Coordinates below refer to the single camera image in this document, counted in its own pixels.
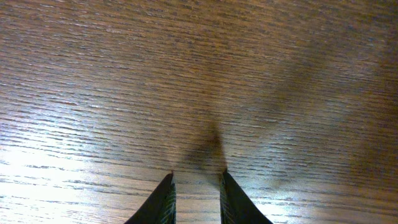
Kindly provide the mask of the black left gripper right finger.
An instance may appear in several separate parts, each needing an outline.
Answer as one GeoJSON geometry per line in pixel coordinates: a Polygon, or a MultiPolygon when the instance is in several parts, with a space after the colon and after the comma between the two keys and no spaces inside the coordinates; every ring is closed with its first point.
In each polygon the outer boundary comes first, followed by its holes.
{"type": "Polygon", "coordinates": [[[221,176],[220,212],[222,224],[273,224],[227,170],[221,176]]]}

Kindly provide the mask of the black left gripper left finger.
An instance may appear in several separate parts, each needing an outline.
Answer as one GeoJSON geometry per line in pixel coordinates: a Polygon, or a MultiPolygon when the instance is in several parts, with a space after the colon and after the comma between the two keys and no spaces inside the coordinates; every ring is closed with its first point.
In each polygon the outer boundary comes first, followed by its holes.
{"type": "Polygon", "coordinates": [[[124,224],[176,224],[176,187],[173,173],[162,179],[124,224]]]}

